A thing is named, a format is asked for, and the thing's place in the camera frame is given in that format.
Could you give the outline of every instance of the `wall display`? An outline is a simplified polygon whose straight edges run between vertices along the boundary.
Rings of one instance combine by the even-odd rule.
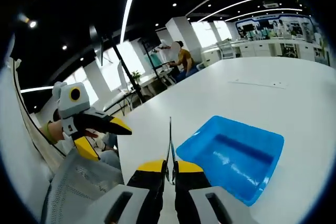
[[[314,30],[310,18],[297,15],[268,15],[236,22],[241,38],[250,40],[283,37],[313,42]]]

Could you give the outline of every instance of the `white pillar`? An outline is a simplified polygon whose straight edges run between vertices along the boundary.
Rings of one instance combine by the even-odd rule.
[[[174,42],[172,36],[170,35],[167,29],[157,31],[156,34],[159,37],[159,39],[163,39],[164,41],[166,41],[168,46],[170,46]]]
[[[222,39],[221,39],[221,36],[218,33],[218,30],[217,30],[217,27],[216,27],[215,23],[209,22],[209,24],[210,24],[210,27],[211,27],[212,31],[214,32],[214,35],[216,37],[217,42],[221,42]]]
[[[106,101],[106,99],[111,96],[111,91],[102,73],[100,72],[97,62],[94,60],[85,66],[84,71],[92,85],[93,90],[97,94],[98,99],[103,102]]]
[[[145,55],[141,49],[141,44],[139,43],[139,39],[133,40],[130,42],[136,55],[138,56],[141,65],[143,66],[143,69],[145,70],[145,73],[149,74],[152,72],[152,68],[151,66],[148,64],[148,62],[146,61],[146,57],[148,58],[147,55]]]
[[[237,27],[236,27],[236,22],[226,22],[226,25],[227,25],[227,28],[230,31],[230,34],[232,36],[233,41],[240,38],[240,35],[239,35]]]
[[[184,48],[188,50],[196,62],[202,62],[201,44],[196,33],[186,17],[171,18],[166,24],[174,41],[182,41]]]

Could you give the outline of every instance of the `blue tray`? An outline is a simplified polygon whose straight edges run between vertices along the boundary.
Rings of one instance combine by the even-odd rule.
[[[176,153],[200,166],[212,186],[222,186],[251,206],[273,174],[283,139],[273,132],[213,116]]]

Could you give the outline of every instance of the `white tabletop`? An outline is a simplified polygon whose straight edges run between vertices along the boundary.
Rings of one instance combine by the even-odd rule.
[[[336,71],[281,57],[209,66],[124,117],[133,130],[131,136],[118,136],[125,182],[140,164],[164,158],[169,116],[177,148],[213,115],[284,137],[274,174],[249,210],[258,223],[298,223],[323,190],[336,154]],[[164,196],[174,203],[173,194]],[[164,208],[161,215],[169,218],[173,209]]]

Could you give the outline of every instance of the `black ceiling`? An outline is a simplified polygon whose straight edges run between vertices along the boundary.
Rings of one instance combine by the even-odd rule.
[[[133,40],[159,27],[176,16],[184,16],[205,0],[133,0],[128,19],[130,31],[125,39]],[[210,0],[203,4],[189,17],[197,21],[228,5],[243,0]],[[265,9],[263,0],[255,0],[229,8],[206,20],[219,19],[220,16],[234,17]],[[273,0],[282,3],[281,8],[300,8],[308,14],[308,8],[300,0]],[[127,0],[21,0],[19,11],[37,21],[37,27],[30,29],[27,24],[15,24],[16,42],[14,58],[22,59],[18,70],[22,89],[49,86],[55,81],[63,81],[78,67],[93,60],[94,52],[90,49],[89,25],[94,24],[100,34],[114,34],[119,42],[120,29]],[[39,111],[50,97],[50,91],[25,93],[24,99],[30,112],[37,106]]]

